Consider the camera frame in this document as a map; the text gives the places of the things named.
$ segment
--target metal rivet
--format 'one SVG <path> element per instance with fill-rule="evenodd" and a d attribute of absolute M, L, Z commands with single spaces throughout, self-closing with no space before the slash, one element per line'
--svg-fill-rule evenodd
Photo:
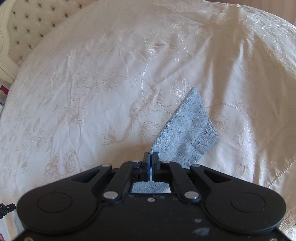
<path fill-rule="evenodd" d="M 197 192 L 189 191 L 184 194 L 185 198 L 197 199 L 200 195 Z"/>
<path fill-rule="evenodd" d="M 147 199 L 147 201 L 148 201 L 148 202 L 154 202 L 155 199 L 154 199 L 153 197 L 150 197 L 150 198 Z"/>
<path fill-rule="evenodd" d="M 103 194 L 103 197 L 106 199 L 115 199 L 118 197 L 118 193 L 113 191 L 108 191 Z"/>

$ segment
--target white wall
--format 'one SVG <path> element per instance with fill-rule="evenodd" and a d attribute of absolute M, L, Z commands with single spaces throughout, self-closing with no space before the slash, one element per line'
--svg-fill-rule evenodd
<path fill-rule="evenodd" d="M 9 89 L 10 86 L 11 86 L 11 84 L 9 84 L 9 83 L 3 81 L 2 79 L 0 79 L 0 87 L 2 85 L 4 85 L 4 87 L 6 87 L 7 89 Z M 0 101 L 1 101 L 2 104 L 5 103 L 6 97 L 7 97 L 7 95 L 4 94 L 2 91 L 0 91 Z"/>
<path fill-rule="evenodd" d="M 4 225 L 4 220 L 3 219 L 0 219 L 0 234 L 3 235 L 4 240 L 6 240 L 6 241 L 9 240 L 9 237 L 8 237 L 8 234 L 7 234 L 6 227 Z"/>

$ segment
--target wrinkled fabric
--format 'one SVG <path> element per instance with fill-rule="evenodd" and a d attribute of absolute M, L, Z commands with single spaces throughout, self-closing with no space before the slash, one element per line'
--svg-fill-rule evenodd
<path fill-rule="evenodd" d="M 296 24 L 296 1 L 294 0 L 212 0 L 212 2 L 235 3 L 259 8 Z"/>
<path fill-rule="evenodd" d="M 200 164 L 283 195 L 281 230 L 294 238 L 295 186 L 285 184 L 296 181 L 295 35 L 277 16 L 203 0 L 102 0 L 80 10 L 44 37 L 10 89 L 1 202 L 141 160 L 195 87 L 220 137 Z M 5 222 L 13 238 L 14 214 Z"/>

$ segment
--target tufted headboard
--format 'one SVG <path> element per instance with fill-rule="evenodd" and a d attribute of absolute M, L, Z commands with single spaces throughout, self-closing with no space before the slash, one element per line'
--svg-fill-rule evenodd
<path fill-rule="evenodd" d="M 0 78 L 12 83 L 38 43 L 96 0 L 6 0 L 0 6 Z"/>

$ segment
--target red object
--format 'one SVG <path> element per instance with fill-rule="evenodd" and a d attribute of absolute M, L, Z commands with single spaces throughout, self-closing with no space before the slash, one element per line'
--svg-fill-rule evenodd
<path fill-rule="evenodd" d="M 8 89 L 5 86 L 1 86 L 0 90 L 2 90 L 4 92 L 4 94 L 8 95 Z"/>

